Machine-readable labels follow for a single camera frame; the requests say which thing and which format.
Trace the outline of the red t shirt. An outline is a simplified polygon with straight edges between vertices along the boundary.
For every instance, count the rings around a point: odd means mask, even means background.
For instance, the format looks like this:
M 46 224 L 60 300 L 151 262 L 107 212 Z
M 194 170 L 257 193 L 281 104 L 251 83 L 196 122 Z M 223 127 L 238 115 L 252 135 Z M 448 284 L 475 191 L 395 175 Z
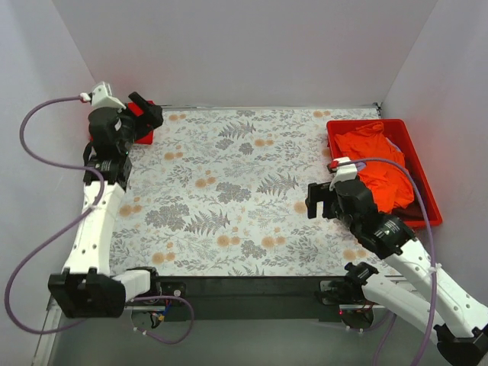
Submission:
M 96 146 L 151 144 L 157 118 L 153 101 L 132 101 L 125 109 L 97 108 L 88 115 L 88 132 Z

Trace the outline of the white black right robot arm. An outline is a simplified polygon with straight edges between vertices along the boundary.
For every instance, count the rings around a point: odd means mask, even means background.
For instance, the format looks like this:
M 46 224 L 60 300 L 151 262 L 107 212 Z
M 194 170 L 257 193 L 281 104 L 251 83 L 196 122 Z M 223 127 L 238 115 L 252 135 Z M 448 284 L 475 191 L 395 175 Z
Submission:
M 439 265 L 432 265 L 415 233 L 398 217 L 380 212 L 371 191 L 358 179 L 311 183 L 307 216 L 338 219 L 368 251 L 398 271 L 415 289 L 411 294 L 365 262 L 348 263 L 342 281 L 325 294 L 354 303 L 380 304 L 419 330 L 451 365 L 479 365 L 487 357 L 487 307 L 462 289 Z

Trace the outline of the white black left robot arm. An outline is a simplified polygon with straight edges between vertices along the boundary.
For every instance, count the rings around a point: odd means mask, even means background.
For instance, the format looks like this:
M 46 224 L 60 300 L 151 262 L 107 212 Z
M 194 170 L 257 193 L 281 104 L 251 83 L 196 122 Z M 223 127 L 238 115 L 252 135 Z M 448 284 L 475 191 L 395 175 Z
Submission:
M 130 268 L 117 276 L 110 270 L 112 233 L 132 170 L 130 150 L 163 122 L 159 106 L 136 92 L 129 98 L 128 104 L 115 98 L 106 82 L 85 96 L 92 110 L 83 155 L 83 207 L 90 212 L 78 226 L 61 273 L 48 280 L 51 295 L 71 319 L 118 318 L 130 300 L 153 305 L 162 296 L 154 268 Z

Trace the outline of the lavender t shirt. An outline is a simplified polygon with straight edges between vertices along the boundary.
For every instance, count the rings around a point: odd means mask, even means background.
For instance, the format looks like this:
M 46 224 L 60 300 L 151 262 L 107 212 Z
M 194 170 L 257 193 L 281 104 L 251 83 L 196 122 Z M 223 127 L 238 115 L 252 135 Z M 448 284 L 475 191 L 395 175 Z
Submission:
M 361 158 L 387 159 L 402 167 L 405 166 L 404 154 L 383 135 L 365 138 L 358 154 Z

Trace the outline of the orange t shirt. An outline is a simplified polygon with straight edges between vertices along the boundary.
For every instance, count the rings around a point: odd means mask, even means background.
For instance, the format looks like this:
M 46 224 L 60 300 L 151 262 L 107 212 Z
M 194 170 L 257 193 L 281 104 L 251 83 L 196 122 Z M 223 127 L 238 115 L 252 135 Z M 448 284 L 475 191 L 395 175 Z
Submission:
M 334 137 L 340 151 L 351 160 L 366 159 L 359 156 L 361 144 L 365 138 L 384 135 L 384 124 L 373 122 L 360 126 L 353 131 Z M 397 168 L 385 162 L 367 162 L 359 172 L 359 178 L 373 194 L 378 210 L 387 214 L 393 209 L 393 199 L 397 187 L 393 175 Z

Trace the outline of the dark maroon t shirt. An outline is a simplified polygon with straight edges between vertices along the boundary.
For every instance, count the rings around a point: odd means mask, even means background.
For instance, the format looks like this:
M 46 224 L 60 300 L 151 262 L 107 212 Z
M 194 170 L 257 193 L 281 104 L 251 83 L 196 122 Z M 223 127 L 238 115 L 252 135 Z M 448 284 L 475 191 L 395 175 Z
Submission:
M 419 173 L 415 170 L 415 166 L 410 157 L 405 156 L 404 159 L 405 169 L 409 172 L 416 187 L 419 189 L 419 193 L 424 195 L 425 189 Z M 393 199 L 393 209 L 391 213 L 404 221 L 423 220 L 419 200 L 414 193 L 409 179 L 400 170 L 396 169 L 393 175 L 393 182 L 396 185 L 396 193 Z

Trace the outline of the red plastic bin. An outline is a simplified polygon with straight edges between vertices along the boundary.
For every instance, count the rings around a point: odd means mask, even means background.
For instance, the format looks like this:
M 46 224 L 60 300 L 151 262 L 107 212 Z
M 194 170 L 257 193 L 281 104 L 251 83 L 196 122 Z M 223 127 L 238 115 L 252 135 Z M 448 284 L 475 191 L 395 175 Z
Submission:
M 410 157 L 415 170 L 419 173 L 422 179 L 423 187 L 425 189 L 424 195 L 421 195 L 422 202 L 424 203 L 426 213 L 429 218 L 429 222 L 432 226 L 438 226 L 442 223 L 442 218 L 438 206 L 435 202 L 434 195 L 429 186 L 428 180 L 424 173 L 424 169 L 419 160 L 419 157 L 414 148 L 413 142 L 410 138 L 405 123 L 400 119 L 377 119 L 377 120 L 332 120 L 327 123 L 328 133 L 328 145 L 331 151 L 331 157 L 333 159 L 347 157 L 340 151 L 334 137 L 338 134 L 344 134 L 355 130 L 360 126 L 364 126 L 373 122 L 381 122 L 384 124 L 384 135 L 396 145 L 404 156 Z M 358 166 L 358 174 L 365 167 L 366 163 Z M 407 225 L 413 229 L 420 229 L 425 227 L 425 221 L 423 220 L 407 220 L 404 221 Z

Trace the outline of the floral table cloth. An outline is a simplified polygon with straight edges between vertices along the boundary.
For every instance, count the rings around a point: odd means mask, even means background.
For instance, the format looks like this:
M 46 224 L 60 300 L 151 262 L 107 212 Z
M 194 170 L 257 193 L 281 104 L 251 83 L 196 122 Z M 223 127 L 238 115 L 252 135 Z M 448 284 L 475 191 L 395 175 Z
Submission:
M 307 217 L 312 182 L 330 180 L 326 125 L 374 108 L 166 111 L 130 152 L 110 250 L 115 275 L 342 275 L 349 262 L 395 271 L 340 223 Z

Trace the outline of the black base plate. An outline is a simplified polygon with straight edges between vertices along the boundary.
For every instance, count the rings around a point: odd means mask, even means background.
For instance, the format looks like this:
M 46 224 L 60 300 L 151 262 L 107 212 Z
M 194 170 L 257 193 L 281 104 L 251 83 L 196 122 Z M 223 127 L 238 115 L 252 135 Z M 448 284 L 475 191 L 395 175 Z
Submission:
M 317 319 L 336 322 L 346 309 L 361 326 L 373 322 L 371 302 L 344 277 L 164 277 L 153 278 L 156 292 L 149 296 L 179 300 L 137 301 L 139 311 L 163 310 L 167 322 L 189 320 Z

